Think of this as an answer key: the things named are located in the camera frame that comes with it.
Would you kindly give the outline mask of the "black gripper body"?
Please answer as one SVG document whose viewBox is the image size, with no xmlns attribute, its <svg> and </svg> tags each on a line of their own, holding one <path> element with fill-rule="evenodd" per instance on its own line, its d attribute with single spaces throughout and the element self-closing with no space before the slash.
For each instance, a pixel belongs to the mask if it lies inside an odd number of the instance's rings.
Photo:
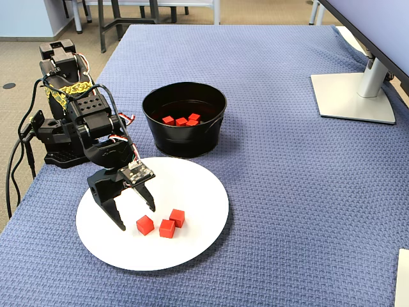
<svg viewBox="0 0 409 307">
<path fill-rule="evenodd" d="M 94 200 L 101 205 L 120 195 L 123 184 L 118 170 L 134 156 L 127 141 L 104 141 L 85 149 L 86 157 L 103 169 L 87 178 Z"/>
</svg>

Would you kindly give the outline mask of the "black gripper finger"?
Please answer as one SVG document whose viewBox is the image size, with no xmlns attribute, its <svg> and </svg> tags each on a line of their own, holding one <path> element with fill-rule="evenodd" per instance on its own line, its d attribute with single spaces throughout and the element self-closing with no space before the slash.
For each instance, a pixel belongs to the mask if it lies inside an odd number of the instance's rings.
<svg viewBox="0 0 409 307">
<path fill-rule="evenodd" d="M 146 188 L 144 183 L 138 184 L 134 187 L 136 193 L 146 202 L 152 212 L 155 211 L 155 202 L 154 198 Z"/>
<path fill-rule="evenodd" d="M 126 226 L 121 220 L 120 213 L 116 208 L 116 202 L 113 199 L 108 199 L 107 201 L 101 202 L 100 207 L 122 231 L 126 230 Z"/>
</svg>

